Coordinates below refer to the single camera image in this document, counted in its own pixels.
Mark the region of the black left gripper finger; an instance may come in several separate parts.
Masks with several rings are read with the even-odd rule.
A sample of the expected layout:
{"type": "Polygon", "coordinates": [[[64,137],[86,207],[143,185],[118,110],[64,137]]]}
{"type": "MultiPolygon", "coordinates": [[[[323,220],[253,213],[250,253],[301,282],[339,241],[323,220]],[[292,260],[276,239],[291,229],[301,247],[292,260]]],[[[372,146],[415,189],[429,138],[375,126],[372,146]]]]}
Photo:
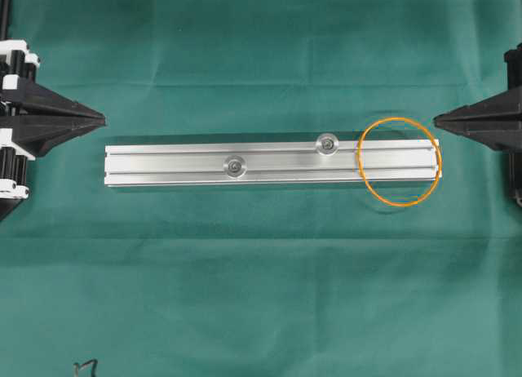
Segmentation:
{"type": "Polygon", "coordinates": [[[9,84],[8,88],[3,87],[1,97],[22,109],[43,112],[46,115],[105,120],[102,113],[28,79],[18,79],[16,87],[12,84],[9,84]]]}
{"type": "Polygon", "coordinates": [[[105,125],[96,119],[11,119],[11,141],[28,152],[19,155],[44,157],[55,146],[105,125]]]}

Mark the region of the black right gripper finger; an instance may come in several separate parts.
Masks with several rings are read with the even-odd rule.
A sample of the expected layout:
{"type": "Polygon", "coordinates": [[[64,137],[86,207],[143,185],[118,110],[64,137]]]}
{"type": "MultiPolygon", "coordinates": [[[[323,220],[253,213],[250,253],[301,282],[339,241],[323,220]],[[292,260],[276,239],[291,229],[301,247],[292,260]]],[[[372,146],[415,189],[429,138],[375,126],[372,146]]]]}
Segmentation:
{"type": "Polygon", "coordinates": [[[496,151],[521,150],[520,122],[435,122],[435,127],[496,151]]]}
{"type": "Polygon", "coordinates": [[[521,86],[511,88],[500,94],[463,105],[457,109],[442,113],[434,118],[435,124],[444,122],[467,121],[514,121],[521,117],[521,86]]]}

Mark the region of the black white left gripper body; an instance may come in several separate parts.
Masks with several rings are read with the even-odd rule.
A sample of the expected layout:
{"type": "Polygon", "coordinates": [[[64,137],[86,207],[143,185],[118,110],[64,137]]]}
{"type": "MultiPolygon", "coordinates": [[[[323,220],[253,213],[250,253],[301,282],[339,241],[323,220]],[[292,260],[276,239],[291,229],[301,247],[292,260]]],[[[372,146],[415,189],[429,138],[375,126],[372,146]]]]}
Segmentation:
{"type": "Polygon", "coordinates": [[[1,197],[27,198],[28,163],[35,159],[20,143],[15,142],[15,129],[21,126],[18,117],[22,110],[7,99],[22,88],[22,83],[33,82],[40,67],[38,55],[29,51],[24,40],[1,41],[1,197]]]}

